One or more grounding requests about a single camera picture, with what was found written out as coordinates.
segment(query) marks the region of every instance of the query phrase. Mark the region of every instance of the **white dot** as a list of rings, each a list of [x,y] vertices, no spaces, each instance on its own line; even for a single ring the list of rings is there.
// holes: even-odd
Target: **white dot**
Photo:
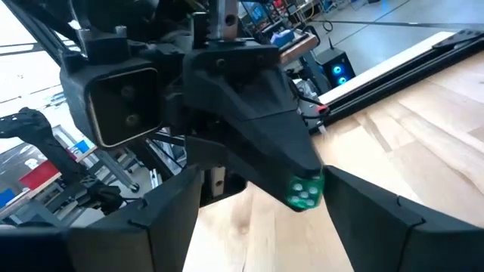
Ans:
[[[303,185],[302,184],[294,184],[293,185],[293,189],[294,190],[302,190],[303,189]]]
[[[316,193],[318,193],[318,188],[316,188],[316,187],[310,187],[309,188],[309,193],[310,194],[316,194]]]

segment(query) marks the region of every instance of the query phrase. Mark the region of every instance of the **blue light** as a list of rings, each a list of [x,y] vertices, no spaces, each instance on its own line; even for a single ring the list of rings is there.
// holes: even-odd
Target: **blue light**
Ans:
[[[333,67],[333,74],[335,74],[335,75],[341,74],[342,71],[343,71],[343,69],[341,68],[341,66]]]
[[[343,84],[345,84],[345,83],[346,83],[346,77],[340,77],[340,78],[338,79],[338,84],[339,84],[339,85],[343,85]]]

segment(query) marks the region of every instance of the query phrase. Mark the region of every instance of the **blue object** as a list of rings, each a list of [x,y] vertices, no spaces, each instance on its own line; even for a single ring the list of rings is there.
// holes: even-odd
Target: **blue object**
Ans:
[[[78,149],[81,153],[86,153],[89,150],[88,144],[84,140],[75,144],[74,148]]]
[[[346,80],[346,77],[342,76],[342,77],[340,77],[340,78],[338,79],[338,84],[339,84],[339,85],[343,85],[343,84],[345,84],[345,83],[346,83],[346,81],[347,81],[347,80]]]
[[[271,43],[279,48],[294,40],[294,32],[292,30],[284,30],[281,33],[274,33],[271,38]]]
[[[341,66],[335,66],[333,67],[333,74],[334,75],[339,75],[343,71],[343,68]]]
[[[12,189],[7,189],[0,193],[0,207],[5,207],[7,203],[15,198],[15,193]]]

